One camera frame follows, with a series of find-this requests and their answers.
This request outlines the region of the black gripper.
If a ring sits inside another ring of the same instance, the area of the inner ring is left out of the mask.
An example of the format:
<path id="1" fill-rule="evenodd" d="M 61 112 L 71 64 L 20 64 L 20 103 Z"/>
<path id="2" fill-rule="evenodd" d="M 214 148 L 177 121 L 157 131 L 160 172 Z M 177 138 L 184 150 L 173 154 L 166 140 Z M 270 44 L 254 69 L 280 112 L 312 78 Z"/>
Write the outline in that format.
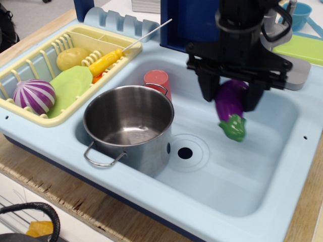
<path id="1" fill-rule="evenodd" d="M 187 67 L 198 75 L 203 98 L 211 102 L 219 89 L 220 77 L 249 82 L 243 99 L 244 112 L 254 111 L 265 88 L 283 89 L 292 63 L 267 50 L 260 40 L 262 24 L 250 28 L 219 26 L 216 41 L 186 45 Z"/>

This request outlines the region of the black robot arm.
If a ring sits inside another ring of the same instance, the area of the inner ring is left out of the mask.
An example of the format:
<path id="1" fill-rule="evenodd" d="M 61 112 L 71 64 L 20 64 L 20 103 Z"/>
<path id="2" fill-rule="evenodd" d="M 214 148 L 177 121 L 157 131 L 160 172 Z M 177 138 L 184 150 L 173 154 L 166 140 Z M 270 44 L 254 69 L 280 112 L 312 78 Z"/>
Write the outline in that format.
<path id="1" fill-rule="evenodd" d="M 288 23 L 282 33 L 270 37 L 265 31 L 264 16 L 270 10 L 281 14 Z M 212 101 L 220 89 L 220 77 L 247 82 L 244 111 L 253 111 L 263 92 L 270 88 L 284 89 L 292 63 L 267 50 L 263 35 L 274 42 L 291 30 L 292 17 L 278 1 L 220 1 L 215 15 L 219 38 L 211 42 L 186 45 L 187 68 L 198 76 L 203 98 Z"/>

